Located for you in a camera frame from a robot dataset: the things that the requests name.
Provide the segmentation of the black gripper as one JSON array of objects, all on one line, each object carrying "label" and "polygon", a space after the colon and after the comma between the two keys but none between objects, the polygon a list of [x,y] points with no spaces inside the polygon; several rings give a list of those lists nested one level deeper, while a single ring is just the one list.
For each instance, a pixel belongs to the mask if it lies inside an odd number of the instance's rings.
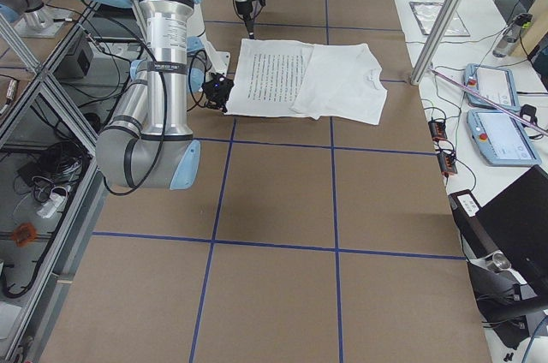
[{"label": "black gripper", "polygon": [[226,104],[233,87],[234,81],[230,78],[219,73],[212,74],[211,80],[202,85],[202,91],[206,98],[205,107],[226,113]]},{"label": "black gripper", "polygon": [[233,0],[235,12],[244,22],[248,37],[255,39],[254,22],[257,15],[266,5],[265,0]]}]

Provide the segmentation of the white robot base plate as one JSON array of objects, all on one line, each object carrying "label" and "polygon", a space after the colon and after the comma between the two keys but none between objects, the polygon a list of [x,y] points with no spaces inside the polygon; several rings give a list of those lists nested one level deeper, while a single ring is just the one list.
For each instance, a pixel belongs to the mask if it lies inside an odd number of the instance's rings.
[{"label": "white robot base plate", "polygon": [[210,72],[227,76],[231,57],[230,53],[228,51],[218,51],[205,35],[201,36],[200,40],[211,62]]}]

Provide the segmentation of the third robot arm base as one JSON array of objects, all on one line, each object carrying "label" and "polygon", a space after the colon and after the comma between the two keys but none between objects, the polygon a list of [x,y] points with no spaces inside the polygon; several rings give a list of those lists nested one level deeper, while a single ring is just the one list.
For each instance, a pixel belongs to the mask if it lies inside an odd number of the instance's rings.
[{"label": "third robot arm base", "polygon": [[63,24],[73,18],[70,9],[50,8],[43,0],[1,0],[1,15],[26,38],[55,38]]}]

